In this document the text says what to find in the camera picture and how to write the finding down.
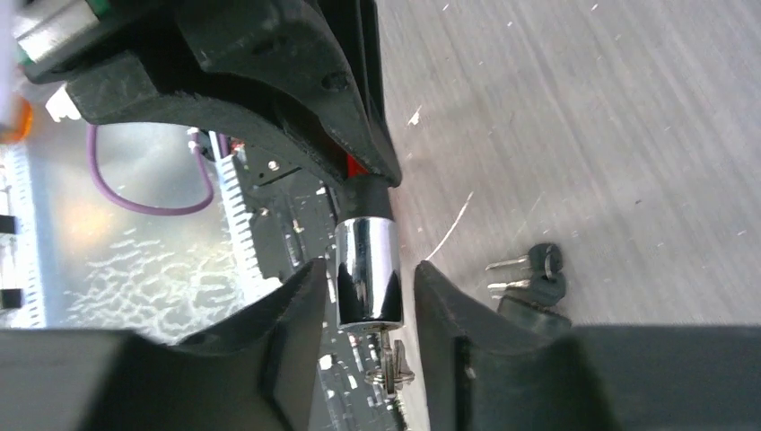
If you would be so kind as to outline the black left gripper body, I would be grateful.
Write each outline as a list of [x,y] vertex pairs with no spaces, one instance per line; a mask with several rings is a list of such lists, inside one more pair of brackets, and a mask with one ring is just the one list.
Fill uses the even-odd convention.
[[15,55],[33,84],[65,82],[124,53],[166,79],[188,66],[178,16],[190,1],[13,1]]

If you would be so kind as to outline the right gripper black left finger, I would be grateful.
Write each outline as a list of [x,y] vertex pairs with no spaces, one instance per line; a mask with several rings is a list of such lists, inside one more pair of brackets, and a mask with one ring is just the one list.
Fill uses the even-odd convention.
[[305,430],[323,259],[177,345],[130,330],[3,330],[4,430]]

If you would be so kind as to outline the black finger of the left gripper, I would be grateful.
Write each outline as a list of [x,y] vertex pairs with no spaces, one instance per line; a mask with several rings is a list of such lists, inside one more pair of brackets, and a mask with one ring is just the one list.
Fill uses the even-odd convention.
[[359,130],[349,140],[347,153],[364,172],[385,179],[391,187],[402,173],[385,115],[380,24],[374,1],[322,1],[321,12],[350,67],[362,113],[350,122]]
[[93,125],[195,126],[259,145],[339,184],[362,101],[322,1],[190,1],[178,16],[190,64],[164,79],[130,53],[67,81]]

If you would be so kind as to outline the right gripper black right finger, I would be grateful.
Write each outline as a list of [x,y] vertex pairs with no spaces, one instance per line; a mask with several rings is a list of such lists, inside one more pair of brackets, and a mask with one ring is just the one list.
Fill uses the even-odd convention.
[[415,269],[434,430],[757,430],[757,326],[576,326],[539,334],[432,263]]

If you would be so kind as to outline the black Kaijing padlock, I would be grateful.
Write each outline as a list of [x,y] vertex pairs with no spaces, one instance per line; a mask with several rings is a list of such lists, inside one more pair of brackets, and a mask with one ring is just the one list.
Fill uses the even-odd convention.
[[511,324],[546,339],[560,337],[573,325],[563,315],[536,308],[510,296],[500,300],[497,312]]

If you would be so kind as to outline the small silver key bunch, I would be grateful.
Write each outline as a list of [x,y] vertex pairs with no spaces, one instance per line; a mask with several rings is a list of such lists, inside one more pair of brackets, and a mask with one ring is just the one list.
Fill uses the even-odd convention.
[[380,386],[385,397],[394,400],[406,384],[415,379],[415,373],[409,368],[405,345],[401,339],[392,340],[387,330],[378,334],[380,342],[380,367],[365,373],[368,384]]

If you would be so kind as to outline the black-headed key bunch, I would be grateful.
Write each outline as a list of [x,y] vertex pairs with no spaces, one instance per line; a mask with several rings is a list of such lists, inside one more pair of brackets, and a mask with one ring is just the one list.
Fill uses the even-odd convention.
[[494,298],[512,297],[538,308],[556,306],[567,292],[567,281],[563,273],[564,254],[553,242],[533,245],[526,253],[514,258],[493,262],[486,271],[520,267],[529,272],[527,278],[496,282],[487,286]]

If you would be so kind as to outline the red cable lock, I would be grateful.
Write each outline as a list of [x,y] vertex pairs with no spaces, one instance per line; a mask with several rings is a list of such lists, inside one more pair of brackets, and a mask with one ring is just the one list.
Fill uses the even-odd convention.
[[335,229],[337,323],[354,332],[396,330],[404,325],[404,305],[389,184],[346,159]]

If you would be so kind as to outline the orange drink bottle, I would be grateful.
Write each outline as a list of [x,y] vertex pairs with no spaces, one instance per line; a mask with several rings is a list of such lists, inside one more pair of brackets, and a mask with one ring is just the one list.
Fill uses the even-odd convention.
[[12,105],[10,118],[1,124],[1,144],[18,144],[27,138],[32,129],[33,118],[30,102],[17,95]]

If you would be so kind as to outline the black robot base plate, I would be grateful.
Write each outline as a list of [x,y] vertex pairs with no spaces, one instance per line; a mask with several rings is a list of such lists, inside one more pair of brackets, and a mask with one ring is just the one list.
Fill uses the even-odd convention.
[[389,400],[380,386],[364,380],[367,371],[380,367],[379,331],[354,332],[337,323],[339,191],[227,136],[197,128],[189,134],[218,172],[247,299],[263,299],[308,261],[324,260],[327,292],[314,360],[311,429],[407,429],[400,393]]

